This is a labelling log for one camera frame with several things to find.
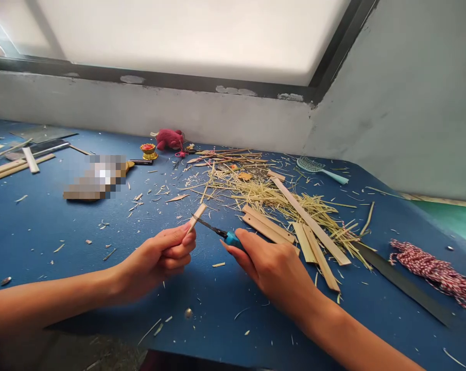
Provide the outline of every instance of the gray wall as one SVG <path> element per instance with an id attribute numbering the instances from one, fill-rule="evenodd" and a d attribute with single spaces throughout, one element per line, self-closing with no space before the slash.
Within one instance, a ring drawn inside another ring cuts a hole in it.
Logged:
<path id="1" fill-rule="evenodd" d="M 310 105 L 0 72 L 0 118 L 358 163 L 391 187 L 466 199 L 466 0 L 381 0 Z"/>

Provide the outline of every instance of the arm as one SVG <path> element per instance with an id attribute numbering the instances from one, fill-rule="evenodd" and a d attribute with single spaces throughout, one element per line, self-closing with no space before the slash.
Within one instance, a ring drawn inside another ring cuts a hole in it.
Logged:
<path id="1" fill-rule="evenodd" d="M 313 284 L 292 246 L 270 244 L 243 229 L 248 252 L 223 243 L 277 308 L 348 370 L 422 370 L 328 299 Z"/>
<path id="2" fill-rule="evenodd" d="M 137 301 L 190 263 L 196 234 L 185 237 L 188 228 L 189 223 L 160 232 L 103 271 L 0 290 L 0 339 L 96 308 Z"/>

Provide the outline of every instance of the person's right hand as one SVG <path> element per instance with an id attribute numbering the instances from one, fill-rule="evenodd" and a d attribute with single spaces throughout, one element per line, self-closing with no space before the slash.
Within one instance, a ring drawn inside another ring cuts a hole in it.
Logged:
<path id="1" fill-rule="evenodd" d="M 237 229 L 236 236 L 248 255 L 221 242 L 271 302 L 297 323 L 310 316 L 314 300 L 324 295 L 315 288 L 293 246 L 268 243 L 244 229 Z"/>

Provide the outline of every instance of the hand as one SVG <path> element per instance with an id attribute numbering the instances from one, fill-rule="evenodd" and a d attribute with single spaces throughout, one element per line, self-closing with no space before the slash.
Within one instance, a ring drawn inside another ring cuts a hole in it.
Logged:
<path id="1" fill-rule="evenodd" d="M 120 264 L 109 268 L 114 290 L 111 305 L 136 301 L 155 289 L 162 281 L 183 273 L 191 261 L 190 252 L 195 248 L 196 233 L 188 235 L 189 223 L 165 229 L 149 238 Z"/>
<path id="2" fill-rule="evenodd" d="M 310 316 L 314 301 L 325 296 L 315 287 L 293 247 L 268 243 L 244 229 L 237 229 L 236 236 L 248 255 L 221 242 L 270 301 L 297 323 Z"/>

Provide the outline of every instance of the light blue hair brush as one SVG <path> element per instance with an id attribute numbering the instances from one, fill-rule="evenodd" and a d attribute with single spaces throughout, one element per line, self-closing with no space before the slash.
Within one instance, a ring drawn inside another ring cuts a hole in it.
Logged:
<path id="1" fill-rule="evenodd" d="M 333 178 L 336 182 L 340 184 L 346 184 L 349 182 L 349 179 L 344 178 L 340 175 L 328 172 L 327 170 L 324 170 L 325 165 L 316 162 L 314 160 L 309 159 L 307 156 L 301 156 L 296 160 L 296 165 L 298 165 L 300 168 L 303 170 L 308 171 L 309 173 L 318 173 L 322 172 L 324 174 L 329 175 L 331 178 Z"/>

